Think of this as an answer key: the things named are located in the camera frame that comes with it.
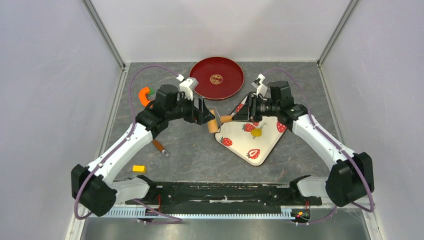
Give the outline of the wooden dough roller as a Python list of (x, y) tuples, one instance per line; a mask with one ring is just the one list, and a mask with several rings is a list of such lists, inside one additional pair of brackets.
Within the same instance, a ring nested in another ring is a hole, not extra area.
[(221, 116), (215, 108), (210, 108), (209, 111), (214, 116), (214, 119), (207, 122), (207, 129), (208, 132), (211, 134), (218, 133), (224, 123), (229, 123), (233, 121), (232, 115)]

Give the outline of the yellow dough ball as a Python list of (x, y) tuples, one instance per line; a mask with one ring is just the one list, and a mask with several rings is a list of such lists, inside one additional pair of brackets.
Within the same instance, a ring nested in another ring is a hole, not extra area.
[(251, 132), (251, 135), (253, 136), (253, 137), (261, 137), (262, 136), (262, 129), (260, 129), (260, 128), (255, 128), (255, 129), (253, 129)]

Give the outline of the white strawberry tray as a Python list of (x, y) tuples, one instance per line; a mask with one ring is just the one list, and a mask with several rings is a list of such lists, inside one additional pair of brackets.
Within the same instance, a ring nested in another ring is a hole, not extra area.
[[(246, 98), (244, 97), (229, 115), (235, 115), (242, 108)], [(253, 137), (251, 135), (253, 129), (262, 129), (262, 136)], [(220, 131), (213, 134), (215, 140), (224, 148), (251, 166), (258, 167), (264, 163), (287, 130), (276, 117), (264, 116), (259, 122), (224, 123)]]

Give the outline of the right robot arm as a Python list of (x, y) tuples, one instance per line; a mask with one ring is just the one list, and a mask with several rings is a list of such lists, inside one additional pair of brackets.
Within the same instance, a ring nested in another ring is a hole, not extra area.
[(276, 117), (289, 131), (304, 140), (324, 161), (327, 177), (305, 176), (294, 180), (289, 199), (302, 204), (309, 197), (328, 198), (337, 207), (358, 206), (357, 200), (368, 197), (369, 211), (374, 210), (374, 173), (372, 158), (346, 147), (325, 130), (309, 109), (294, 102), (287, 81), (269, 83), (270, 97), (251, 93), (243, 107), (232, 117), (237, 122), (259, 122)]

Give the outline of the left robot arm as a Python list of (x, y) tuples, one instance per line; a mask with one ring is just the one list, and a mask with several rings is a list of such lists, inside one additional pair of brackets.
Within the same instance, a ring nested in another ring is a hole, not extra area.
[(183, 119), (203, 125), (215, 119), (203, 98), (189, 98), (184, 91), (170, 84), (162, 85), (152, 100), (139, 112), (126, 132), (96, 160), (71, 170), (71, 193), (75, 199), (74, 214), (79, 220), (79, 204), (89, 210), (88, 216), (104, 216), (116, 203), (133, 199), (153, 203), (157, 191), (141, 178), (117, 181), (121, 169), (137, 152), (151, 143), (170, 121)]

